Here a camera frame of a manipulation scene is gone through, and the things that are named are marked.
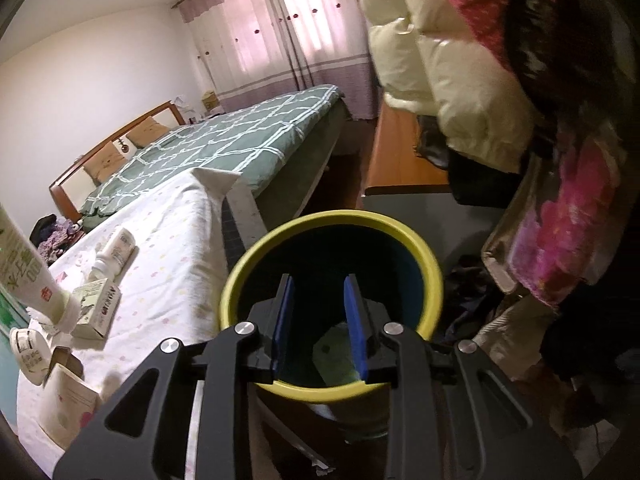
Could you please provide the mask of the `wooden bed headboard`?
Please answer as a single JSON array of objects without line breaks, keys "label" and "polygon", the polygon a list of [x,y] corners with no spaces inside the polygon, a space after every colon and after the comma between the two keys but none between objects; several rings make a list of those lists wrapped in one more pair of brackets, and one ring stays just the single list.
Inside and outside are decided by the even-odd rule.
[{"label": "wooden bed headboard", "polygon": [[175,103],[163,102],[80,155],[49,185],[52,200],[63,217],[73,221],[81,219],[80,210],[89,194],[121,170],[140,148],[140,143],[131,141],[129,133],[142,131],[141,125],[149,126],[151,120],[167,130],[186,124],[186,118]]}]

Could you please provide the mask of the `white dotted table cloth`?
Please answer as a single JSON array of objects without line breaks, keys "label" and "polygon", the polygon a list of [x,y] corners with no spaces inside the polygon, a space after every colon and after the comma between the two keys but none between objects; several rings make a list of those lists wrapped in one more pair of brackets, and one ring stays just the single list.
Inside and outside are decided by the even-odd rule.
[{"label": "white dotted table cloth", "polygon": [[86,383],[108,398],[164,339],[206,341],[219,330],[218,304],[232,260],[266,232],[248,184],[237,174],[192,169],[111,216],[51,269],[72,290],[119,229],[137,249],[119,275],[122,296],[103,340],[49,335],[71,348]]}]

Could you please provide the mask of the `white pill bottle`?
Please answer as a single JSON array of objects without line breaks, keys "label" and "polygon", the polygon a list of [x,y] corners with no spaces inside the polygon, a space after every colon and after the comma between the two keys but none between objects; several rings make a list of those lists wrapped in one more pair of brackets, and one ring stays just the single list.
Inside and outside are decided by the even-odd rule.
[{"label": "white pill bottle", "polygon": [[130,231],[125,228],[115,231],[96,254],[96,260],[89,272],[89,281],[117,278],[124,270],[134,248],[136,240]]}]

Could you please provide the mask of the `right brown pillow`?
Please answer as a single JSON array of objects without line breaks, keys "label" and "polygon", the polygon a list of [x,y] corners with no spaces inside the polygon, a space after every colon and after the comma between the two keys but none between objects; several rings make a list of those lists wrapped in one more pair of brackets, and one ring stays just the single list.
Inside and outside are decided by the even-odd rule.
[{"label": "right brown pillow", "polygon": [[126,133],[126,138],[136,148],[146,148],[170,131],[168,127],[157,122],[153,117],[147,117]]}]

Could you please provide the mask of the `pink floral garment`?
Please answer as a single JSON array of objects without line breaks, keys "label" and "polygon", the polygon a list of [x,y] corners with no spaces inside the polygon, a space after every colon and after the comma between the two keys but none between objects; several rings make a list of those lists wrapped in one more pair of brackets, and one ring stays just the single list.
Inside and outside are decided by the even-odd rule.
[{"label": "pink floral garment", "polygon": [[482,261],[505,294],[524,288],[557,307],[581,282],[592,284],[611,262],[615,199],[626,152],[609,124],[530,154],[525,177],[483,246]]}]

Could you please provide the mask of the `brown pillow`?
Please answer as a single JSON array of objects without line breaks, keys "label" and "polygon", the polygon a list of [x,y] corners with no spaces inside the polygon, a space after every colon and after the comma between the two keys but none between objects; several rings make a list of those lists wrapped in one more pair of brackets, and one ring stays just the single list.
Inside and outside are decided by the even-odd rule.
[{"label": "brown pillow", "polygon": [[153,117],[147,117],[126,133],[126,138],[136,148],[146,148],[170,131],[168,127],[157,122]]},{"label": "brown pillow", "polygon": [[112,174],[119,172],[126,163],[126,157],[112,142],[108,142],[84,163],[84,169],[93,180],[102,184],[106,182]]}]

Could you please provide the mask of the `pink white curtain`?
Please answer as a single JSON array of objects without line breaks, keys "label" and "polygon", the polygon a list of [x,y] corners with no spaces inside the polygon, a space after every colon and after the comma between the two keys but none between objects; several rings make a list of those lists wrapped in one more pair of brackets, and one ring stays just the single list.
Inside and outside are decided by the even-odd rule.
[{"label": "pink white curtain", "polygon": [[358,0],[182,0],[177,10],[227,112],[334,84],[353,118],[378,114]]}]

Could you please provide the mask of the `left brown pillow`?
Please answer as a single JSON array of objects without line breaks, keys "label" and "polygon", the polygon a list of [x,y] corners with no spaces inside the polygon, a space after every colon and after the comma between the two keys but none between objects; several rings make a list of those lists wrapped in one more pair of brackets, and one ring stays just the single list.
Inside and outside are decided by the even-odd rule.
[{"label": "left brown pillow", "polygon": [[108,142],[84,163],[84,169],[93,180],[102,184],[106,182],[112,174],[119,172],[126,163],[126,157],[112,142]]}]

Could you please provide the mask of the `white paper cup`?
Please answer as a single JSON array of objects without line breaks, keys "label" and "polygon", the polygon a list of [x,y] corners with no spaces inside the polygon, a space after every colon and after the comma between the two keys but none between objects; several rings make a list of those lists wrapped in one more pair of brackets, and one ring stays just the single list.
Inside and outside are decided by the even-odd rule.
[{"label": "white paper cup", "polygon": [[99,393],[84,382],[83,374],[84,368],[70,348],[54,348],[38,404],[37,422],[63,450],[87,426],[98,405]]}]

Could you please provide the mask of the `green floral carton box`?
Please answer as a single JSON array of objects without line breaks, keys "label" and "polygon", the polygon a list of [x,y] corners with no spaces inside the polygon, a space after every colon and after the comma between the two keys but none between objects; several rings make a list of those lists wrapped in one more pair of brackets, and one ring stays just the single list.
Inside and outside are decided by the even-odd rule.
[{"label": "green floral carton box", "polygon": [[110,278],[100,278],[75,288],[72,297],[79,304],[79,314],[72,335],[81,339],[105,339],[120,296],[118,286]]}]

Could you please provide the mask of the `wooden desk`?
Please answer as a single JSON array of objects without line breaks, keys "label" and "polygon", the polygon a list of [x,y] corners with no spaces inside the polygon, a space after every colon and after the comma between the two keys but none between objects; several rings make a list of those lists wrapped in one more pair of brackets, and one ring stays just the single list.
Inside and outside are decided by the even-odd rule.
[{"label": "wooden desk", "polygon": [[445,170],[419,157],[416,115],[382,103],[364,179],[363,196],[449,193]]}]

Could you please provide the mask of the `yellow rimmed trash bin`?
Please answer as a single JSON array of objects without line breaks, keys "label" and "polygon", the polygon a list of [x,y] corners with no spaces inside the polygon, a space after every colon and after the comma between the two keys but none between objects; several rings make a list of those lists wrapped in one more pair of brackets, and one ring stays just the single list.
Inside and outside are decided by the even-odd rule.
[{"label": "yellow rimmed trash bin", "polygon": [[352,362],[343,304],[355,275],[362,296],[390,319],[431,338],[442,310],[442,271],[431,247],[405,224],[342,209],[300,217],[263,236],[229,274],[218,307],[222,328],[292,280],[288,353],[281,376],[257,392],[291,426],[327,426],[347,440],[385,434],[388,389],[362,382]]}]

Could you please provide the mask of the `green plaid bed quilt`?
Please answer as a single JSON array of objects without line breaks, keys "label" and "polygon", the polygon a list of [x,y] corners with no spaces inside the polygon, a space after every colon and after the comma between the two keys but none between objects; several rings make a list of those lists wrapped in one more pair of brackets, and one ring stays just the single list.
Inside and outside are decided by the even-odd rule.
[{"label": "green plaid bed quilt", "polygon": [[157,185],[195,168],[240,174],[258,196],[334,110],[344,110],[343,92],[335,84],[320,84],[175,128],[136,151],[92,191],[80,208],[81,218],[100,223]]}]

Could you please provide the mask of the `cream puffer jacket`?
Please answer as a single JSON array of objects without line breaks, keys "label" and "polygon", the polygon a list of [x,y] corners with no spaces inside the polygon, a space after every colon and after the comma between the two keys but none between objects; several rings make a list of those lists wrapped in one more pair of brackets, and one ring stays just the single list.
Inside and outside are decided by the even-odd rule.
[{"label": "cream puffer jacket", "polygon": [[520,84],[449,0],[359,0],[385,103],[436,118],[447,145],[515,174],[533,132]]}]

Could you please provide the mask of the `green white plastic pouch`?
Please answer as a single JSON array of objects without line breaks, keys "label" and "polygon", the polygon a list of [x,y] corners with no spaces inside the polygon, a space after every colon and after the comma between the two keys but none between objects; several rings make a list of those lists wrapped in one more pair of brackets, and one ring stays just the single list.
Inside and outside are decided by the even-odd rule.
[{"label": "green white plastic pouch", "polygon": [[34,312],[50,332],[69,334],[79,318],[79,301],[55,281],[37,249],[1,207],[1,285]]}]

